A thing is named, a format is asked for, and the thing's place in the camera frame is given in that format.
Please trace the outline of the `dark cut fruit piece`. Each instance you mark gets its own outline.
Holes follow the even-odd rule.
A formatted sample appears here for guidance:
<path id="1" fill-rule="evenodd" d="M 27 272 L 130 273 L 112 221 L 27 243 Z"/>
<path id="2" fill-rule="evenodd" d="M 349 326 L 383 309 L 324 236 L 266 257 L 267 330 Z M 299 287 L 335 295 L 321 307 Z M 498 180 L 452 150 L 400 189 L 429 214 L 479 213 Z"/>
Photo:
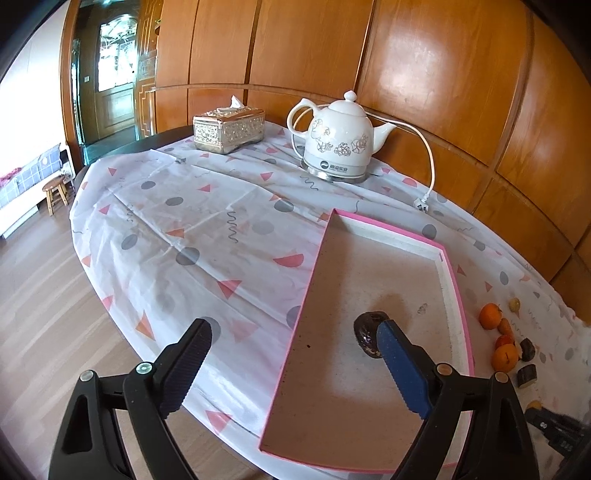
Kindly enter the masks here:
<path id="1" fill-rule="evenodd" d="M 537 367 L 530 363 L 520 368 L 516 375 L 517 386 L 519 388 L 527 388 L 538 380 Z"/>
<path id="2" fill-rule="evenodd" d="M 520 342 L 521 348 L 521 361 L 522 362 L 531 362 L 536 355 L 536 347 L 533 342 L 529 338 L 524 338 Z"/>

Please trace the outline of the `dark round table edge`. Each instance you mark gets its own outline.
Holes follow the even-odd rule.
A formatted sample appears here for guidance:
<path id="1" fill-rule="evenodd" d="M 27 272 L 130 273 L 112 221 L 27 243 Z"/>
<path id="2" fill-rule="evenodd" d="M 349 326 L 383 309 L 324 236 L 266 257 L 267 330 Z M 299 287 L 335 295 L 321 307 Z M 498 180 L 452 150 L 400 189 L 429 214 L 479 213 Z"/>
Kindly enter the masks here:
<path id="1" fill-rule="evenodd" d="M 111 155 L 138 153 L 150 149 L 159 149 L 178 140 L 183 140 L 191 134 L 192 128 L 190 126 L 182 126 L 137 140 L 135 129 L 129 127 L 104 139 L 98 140 L 97 142 L 84 147 L 84 165 L 76 174 L 74 187 L 78 188 L 81 185 L 88 166 L 100 158 Z"/>

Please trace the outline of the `orange tangerine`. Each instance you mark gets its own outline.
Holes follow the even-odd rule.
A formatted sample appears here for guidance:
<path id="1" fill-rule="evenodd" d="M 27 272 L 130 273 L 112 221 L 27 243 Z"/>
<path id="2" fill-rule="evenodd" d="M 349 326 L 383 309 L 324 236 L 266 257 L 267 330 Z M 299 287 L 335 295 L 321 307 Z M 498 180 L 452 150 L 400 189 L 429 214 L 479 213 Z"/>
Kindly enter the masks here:
<path id="1" fill-rule="evenodd" d="M 479 313 L 479 323 L 485 330 L 497 329 L 503 319 L 501 308 L 495 303 L 484 305 Z"/>
<path id="2" fill-rule="evenodd" d="M 504 344 L 492 354 L 491 366 L 495 372 L 509 373 L 520 360 L 518 350 L 514 344 Z"/>

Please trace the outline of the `small wooden stool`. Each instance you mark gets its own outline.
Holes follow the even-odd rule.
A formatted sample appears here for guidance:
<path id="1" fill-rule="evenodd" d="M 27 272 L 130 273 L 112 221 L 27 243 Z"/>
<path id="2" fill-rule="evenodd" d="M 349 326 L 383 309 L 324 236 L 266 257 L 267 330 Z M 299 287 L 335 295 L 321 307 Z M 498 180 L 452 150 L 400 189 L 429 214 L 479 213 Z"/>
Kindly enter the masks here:
<path id="1" fill-rule="evenodd" d="M 42 191 L 46 199 L 48 214 L 50 216 L 54 215 L 55 194 L 58 195 L 59 200 L 63 203 L 64 206 L 67 206 L 69 204 L 65 180 L 66 177 L 64 175 L 59 175 L 52 178 L 42 186 Z"/>

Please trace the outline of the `dark brown passion fruit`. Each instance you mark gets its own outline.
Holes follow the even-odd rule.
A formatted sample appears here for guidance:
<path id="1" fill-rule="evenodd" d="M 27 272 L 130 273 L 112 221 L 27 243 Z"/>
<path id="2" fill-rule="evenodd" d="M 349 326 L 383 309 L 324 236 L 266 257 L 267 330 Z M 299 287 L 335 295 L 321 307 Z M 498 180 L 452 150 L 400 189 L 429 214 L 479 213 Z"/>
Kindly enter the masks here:
<path id="1" fill-rule="evenodd" d="M 382 357 L 378 347 L 377 333 L 381 323 L 388 319 L 389 316 L 383 311 L 370 311 L 360 314 L 353 321 L 353 334 L 355 334 L 356 342 L 362 348 L 363 353 L 370 358 L 379 359 Z"/>

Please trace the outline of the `pink rimmed cardboard tray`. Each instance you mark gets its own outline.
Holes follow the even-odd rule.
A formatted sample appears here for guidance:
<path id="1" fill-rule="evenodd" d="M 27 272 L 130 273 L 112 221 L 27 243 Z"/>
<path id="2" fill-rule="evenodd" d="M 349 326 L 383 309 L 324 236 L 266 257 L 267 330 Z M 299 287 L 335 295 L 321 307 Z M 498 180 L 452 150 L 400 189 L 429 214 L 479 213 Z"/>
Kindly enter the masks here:
<path id="1" fill-rule="evenodd" d="M 436 362 L 474 370 L 445 248 L 358 214 L 329 216 L 260 436 L 271 456 L 360 473 L 397 470 L 422 424 L 382 359 L 394 320 Z"/>

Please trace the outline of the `dark cut fruit piece upper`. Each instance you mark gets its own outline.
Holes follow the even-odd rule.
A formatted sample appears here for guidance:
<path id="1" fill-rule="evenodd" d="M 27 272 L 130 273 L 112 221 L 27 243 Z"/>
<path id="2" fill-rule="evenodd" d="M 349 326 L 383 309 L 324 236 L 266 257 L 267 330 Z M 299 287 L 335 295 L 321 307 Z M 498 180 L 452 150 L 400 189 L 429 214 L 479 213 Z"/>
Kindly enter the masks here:
<path id="1" fill-rule="evenodd" d="M 536 355 L 536 347 L 533 342 L 529 338 L 524 338 L 520 342 L 521 348 L 521 361 L 522 362 L 531 362 Z"/>

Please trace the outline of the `orange tangerine near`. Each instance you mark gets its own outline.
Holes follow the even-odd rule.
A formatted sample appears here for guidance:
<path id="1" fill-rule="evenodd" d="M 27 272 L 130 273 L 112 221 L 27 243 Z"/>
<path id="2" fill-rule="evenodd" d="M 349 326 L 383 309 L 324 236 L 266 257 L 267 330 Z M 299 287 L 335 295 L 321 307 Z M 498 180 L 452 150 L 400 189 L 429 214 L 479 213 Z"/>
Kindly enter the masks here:
<path id="1" fill-rule="evenodd" d="M 504 344 L 492 354 L 491 366 L 495 372 L 509 373 L 520 360 L 518 350 L 514 344 Z"/>

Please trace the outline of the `orange tangerine far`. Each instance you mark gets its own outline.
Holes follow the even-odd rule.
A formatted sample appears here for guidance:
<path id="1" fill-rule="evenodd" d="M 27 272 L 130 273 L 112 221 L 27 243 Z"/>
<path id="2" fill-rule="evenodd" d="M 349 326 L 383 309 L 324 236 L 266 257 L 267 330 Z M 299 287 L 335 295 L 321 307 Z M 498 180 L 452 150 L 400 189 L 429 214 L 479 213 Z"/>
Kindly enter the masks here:
<path id="1" fill-rule="evenodd" d="M 497 329 L 503 319 L 501 308 L 495 303 L 484 305 L 479 313 L 479 323 L 485 330 Z"/>

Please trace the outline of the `small yellow fruit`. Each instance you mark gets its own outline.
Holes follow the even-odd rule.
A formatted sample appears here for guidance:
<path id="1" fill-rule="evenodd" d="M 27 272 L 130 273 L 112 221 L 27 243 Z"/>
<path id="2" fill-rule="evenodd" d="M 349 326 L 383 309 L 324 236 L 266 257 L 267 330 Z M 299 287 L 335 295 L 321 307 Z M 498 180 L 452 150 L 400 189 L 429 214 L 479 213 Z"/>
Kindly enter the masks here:
<path id="1" fill-rule="evenodd" d="M 520 311 L 521 302 L 517 297 L 510 299 L 508 305 L 511 312 L 518 313 Z"/>

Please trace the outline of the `sofa with plaid cover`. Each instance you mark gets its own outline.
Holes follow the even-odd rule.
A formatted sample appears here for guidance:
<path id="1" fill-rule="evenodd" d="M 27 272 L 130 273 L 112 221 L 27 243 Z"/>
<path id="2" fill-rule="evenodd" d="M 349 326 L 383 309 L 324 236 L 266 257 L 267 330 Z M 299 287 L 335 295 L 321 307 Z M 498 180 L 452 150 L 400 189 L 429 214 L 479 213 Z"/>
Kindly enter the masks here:
<path id="1" fill-rule="evenodd" d="M 73 173 L 71 153 L 65 144 L 51 147 L 22 167 L 1 187 L 1 236 L 7 238 L 38 212 L 38 204 L 46 199 L 42 187 L 47 182 L 60 175 L 71 180 Z"/>

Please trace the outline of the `white patterned tablecloth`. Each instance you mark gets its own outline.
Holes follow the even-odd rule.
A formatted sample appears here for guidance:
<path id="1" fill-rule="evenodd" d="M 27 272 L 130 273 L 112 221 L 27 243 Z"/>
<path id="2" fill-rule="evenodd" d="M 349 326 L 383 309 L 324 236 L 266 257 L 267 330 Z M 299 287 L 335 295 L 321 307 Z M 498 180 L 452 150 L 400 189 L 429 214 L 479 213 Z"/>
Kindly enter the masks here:
<path id="1" fill-rule="evenodd" d="M 448 197 L 424 191 L 380 161 L 358 185 L 301 169 L 287 130 L 224 156 L 191 139 L 110 156 L 87 171 L 70 213 L 74 249 L 109 315 L 137 354 L 153 360 L 198 317 L 213 345 L 184 402 L 208 430 L 283 479 L 332 471 L 266 455 L 263 432 L 291 331 L 332 210 L 367 216 L 442 244 L 471 332 L 478 374 L 492 338 L 480 308 L 521 303 L 514 331 L 536 347 L 537 381 L 520 391 L 582 421 L 590 418 L 590 330 L 572 305 L 513 248 Z"/>

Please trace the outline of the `white ceramic electric kettle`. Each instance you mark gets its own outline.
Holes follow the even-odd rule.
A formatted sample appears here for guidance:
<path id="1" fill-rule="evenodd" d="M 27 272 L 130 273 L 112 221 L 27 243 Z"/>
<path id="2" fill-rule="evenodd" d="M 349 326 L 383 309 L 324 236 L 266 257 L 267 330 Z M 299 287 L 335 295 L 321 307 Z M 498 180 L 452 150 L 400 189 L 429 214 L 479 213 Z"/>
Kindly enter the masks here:
<path id="1" fill-rule="evenodd" d="M 294 128 L 298 111 L 311 110 L 311 123 L 305 131 Z M 325 107 L 301 99 L 287 115 L 287 129 L 304 140 L 304 165 L 322 179 L 358 181 L 366 177 L 373 155 L 386 143 L 394 124 L 375 127 L 356 93 L 346 91 L 342 100 Z"/>

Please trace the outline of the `ornate silver tissue box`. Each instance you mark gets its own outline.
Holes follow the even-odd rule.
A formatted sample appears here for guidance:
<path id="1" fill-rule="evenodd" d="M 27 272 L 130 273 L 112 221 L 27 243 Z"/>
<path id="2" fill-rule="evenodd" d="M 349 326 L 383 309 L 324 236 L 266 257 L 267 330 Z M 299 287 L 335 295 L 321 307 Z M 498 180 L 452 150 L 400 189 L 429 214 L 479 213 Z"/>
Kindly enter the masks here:
<path id="1" fill-rule="evenodd" d="M 264 117 L 263 109 L 246 106 L 232 96 L 228 106 L 193 117 L 193 143 L 199 150 L 229 154 L 263 139 Z"/>

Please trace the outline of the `small red orange fruit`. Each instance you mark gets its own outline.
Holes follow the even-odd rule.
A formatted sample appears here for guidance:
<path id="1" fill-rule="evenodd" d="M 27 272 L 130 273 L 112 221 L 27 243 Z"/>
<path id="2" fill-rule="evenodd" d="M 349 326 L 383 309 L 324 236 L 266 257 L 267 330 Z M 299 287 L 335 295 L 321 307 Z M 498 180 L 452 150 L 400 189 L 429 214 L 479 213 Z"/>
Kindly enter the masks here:
<path id="1" fill-rule="evenodd" d="M 515 347 L 515 340 L 511 335 L 499 336 L 495 342 L 495 351 L 505 346 L 510 346 L 511 348 Z"/>

